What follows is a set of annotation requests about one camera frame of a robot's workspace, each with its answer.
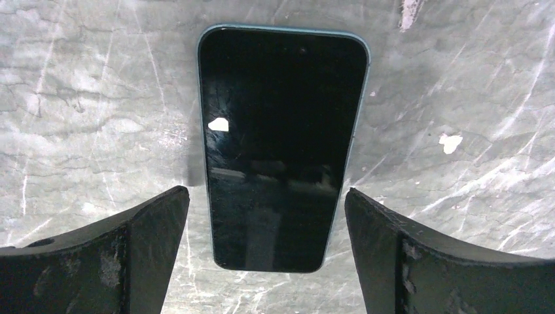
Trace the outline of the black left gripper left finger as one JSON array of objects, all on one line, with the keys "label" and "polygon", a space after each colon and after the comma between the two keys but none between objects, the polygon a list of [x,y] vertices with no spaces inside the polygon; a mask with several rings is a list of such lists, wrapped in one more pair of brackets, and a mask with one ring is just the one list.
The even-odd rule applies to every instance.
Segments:
[{"label": "black left gripper left finger", "polygon": [[175,186],[82,228],[3,247],[1,312],[161,312],[189,203]]}]

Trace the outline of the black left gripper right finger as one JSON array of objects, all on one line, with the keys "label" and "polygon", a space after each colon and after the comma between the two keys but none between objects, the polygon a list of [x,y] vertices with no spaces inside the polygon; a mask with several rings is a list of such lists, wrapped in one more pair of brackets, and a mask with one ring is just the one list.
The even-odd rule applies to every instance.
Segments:
[{"label": "black left gripper right finger", "polygon": [[362,192],[345,200],[368,313],[553,313],[554,261],[458,240]]}]

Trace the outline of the green-edged smartphone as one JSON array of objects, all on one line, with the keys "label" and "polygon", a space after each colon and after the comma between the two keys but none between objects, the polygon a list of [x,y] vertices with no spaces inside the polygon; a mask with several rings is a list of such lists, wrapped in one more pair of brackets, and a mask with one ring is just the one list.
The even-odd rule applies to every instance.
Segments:
[{"label": "green-edged smartphone", "polygon": [[213,257],[226,270],[323,264],[370,66],[352,33],[219,24],[198,43]]}]

